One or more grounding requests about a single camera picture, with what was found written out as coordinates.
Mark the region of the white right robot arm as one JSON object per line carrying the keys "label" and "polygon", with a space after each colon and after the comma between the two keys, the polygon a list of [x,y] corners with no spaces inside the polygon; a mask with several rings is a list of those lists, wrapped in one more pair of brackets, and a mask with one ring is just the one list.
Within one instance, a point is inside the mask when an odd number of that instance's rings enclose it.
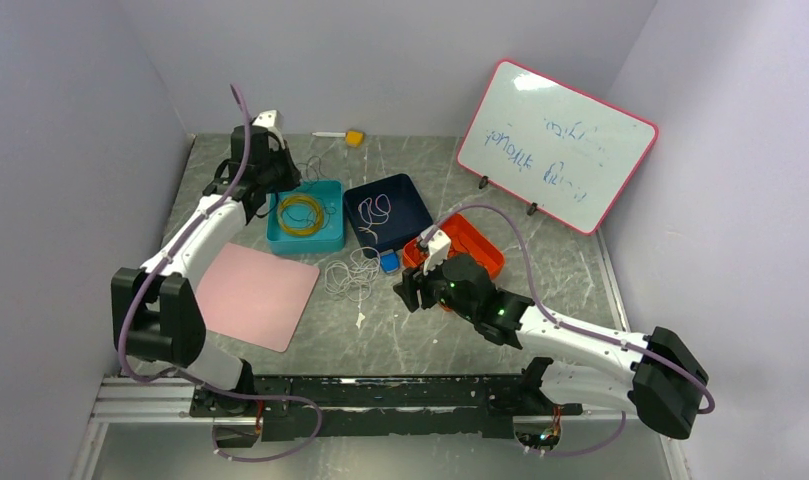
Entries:
{"label": "white right robot arm", "polygon": [[545,413],[554,404],[599,406],[686,440],[697,416],[707,411],[701,402],[709,376],[672,330],[631,333],[545,314],[532,298],[498,287],[468,255],[430,271],[409,268],[393,290],[410,312],[441,306],[493,344],[550,358],[542,375],[519,389],[530,413]]}

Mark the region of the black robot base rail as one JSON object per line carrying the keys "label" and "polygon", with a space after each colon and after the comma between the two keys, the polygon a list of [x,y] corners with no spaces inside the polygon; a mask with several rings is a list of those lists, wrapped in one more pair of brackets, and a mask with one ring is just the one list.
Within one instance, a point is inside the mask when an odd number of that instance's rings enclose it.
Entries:
{"label": "black robot base rail", "polygon": [[217,443],[250,447],[320,437],[478,434],[551,450],[560,421],[578,404],[546,398],[541,377],[550,360],[537,357],[518,374],[384,377],[263,376],[261,402],[195,389],[189,414],[217,423]]}

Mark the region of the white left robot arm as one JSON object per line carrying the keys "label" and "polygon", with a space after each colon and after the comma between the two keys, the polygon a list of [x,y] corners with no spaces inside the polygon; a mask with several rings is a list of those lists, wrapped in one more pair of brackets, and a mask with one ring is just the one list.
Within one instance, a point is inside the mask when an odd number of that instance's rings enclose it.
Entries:
{"label": "white left robot arm", "polygon": [[234,129],[231,155],[219,164],[192,216],[157,254],[112,277],[113,341],[129,377],[149,379],[131,367],[131,358],[159,362],[165,374],[179,373],[217,391],[217,403],[229,414],[253,409],[252,367],[208,339],[195,292],[221,250],[259,217],[269,197],[300,181],[278,128]]}

